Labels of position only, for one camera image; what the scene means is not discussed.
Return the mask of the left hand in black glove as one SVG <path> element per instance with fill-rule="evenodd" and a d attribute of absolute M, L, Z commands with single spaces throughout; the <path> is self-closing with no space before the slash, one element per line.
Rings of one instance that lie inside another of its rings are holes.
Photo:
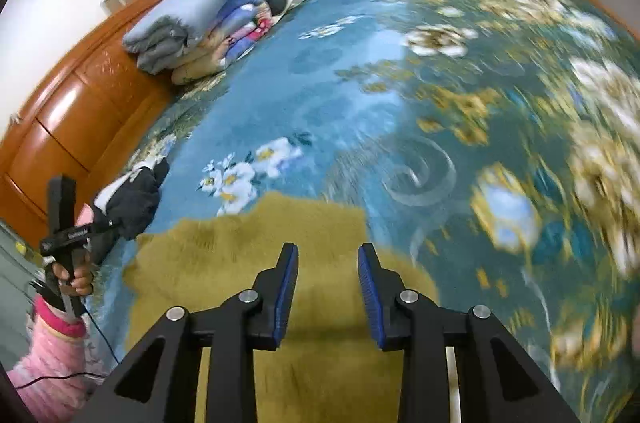
<path fill-rule="evenodd" d="M 86 250 L 77 252 L 70 271 L 58 261 L 51 261 L 44 268 L 48 289 L 59 299 L 63 296 L 88 297 L 93 293 L 93 265 Z"/>

